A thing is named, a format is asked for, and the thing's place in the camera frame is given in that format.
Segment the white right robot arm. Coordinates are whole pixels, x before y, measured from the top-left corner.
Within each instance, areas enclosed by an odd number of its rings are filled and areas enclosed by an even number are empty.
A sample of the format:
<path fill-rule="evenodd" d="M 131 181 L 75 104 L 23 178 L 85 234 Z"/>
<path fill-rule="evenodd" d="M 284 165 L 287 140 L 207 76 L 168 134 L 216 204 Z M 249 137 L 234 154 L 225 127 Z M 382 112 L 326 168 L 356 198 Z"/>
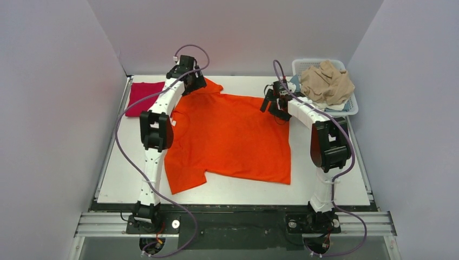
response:
<path fill-rule="evenodd" d="M 347 122 L 344 118 L 330 120 L 301 92 L 285 90 L 286 80 L 276 81 L 264 88 L 264 100 L 260 110 L 269 111 L 276 119 L 289 121 L 294 117 L 310 131 L 310 157 L 316 170 L 314 192 L 309 201 L 313 213 L 306 217 L 306 225 L 312 232 L 320 232 L 327 226 L 324 213 L 333 211 L 334 186 L 338 175 L 351 158 Z"/>

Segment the orange t-shirt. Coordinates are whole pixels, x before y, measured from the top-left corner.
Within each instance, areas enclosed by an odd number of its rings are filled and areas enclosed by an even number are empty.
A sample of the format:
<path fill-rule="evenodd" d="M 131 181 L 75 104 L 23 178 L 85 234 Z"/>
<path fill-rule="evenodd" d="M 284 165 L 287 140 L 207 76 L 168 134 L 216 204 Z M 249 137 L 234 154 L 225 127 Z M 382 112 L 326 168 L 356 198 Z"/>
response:
<path fill-rule="evenodd" d="M 172 194 L 206 183 L 207 172 L 279 184 L 291 182 L 289 124 L 261 112 L 262 98 L 207 85 L 180 99 L 174 140 L 164 159 Z"/>

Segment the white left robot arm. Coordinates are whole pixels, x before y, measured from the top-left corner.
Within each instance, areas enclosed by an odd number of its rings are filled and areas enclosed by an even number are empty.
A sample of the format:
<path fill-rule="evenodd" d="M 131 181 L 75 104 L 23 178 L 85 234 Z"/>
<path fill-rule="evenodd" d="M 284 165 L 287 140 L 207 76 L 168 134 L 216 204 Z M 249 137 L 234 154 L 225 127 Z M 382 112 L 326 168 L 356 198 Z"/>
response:
<path fill-rule="evenodd" d="M 149 233 L 162 224 L 159 214 L 159 190 L 163 160 L 174 140 L 172 111 L 182 98 L 206 86 L 206 81 L 194 57 L 175 57 L 176 65 L 166 74 L 165 85 L 156 101 L 140 114 L 140 137 L 145 148 L 144 183 L 134 206 L 133 217 Z"/>

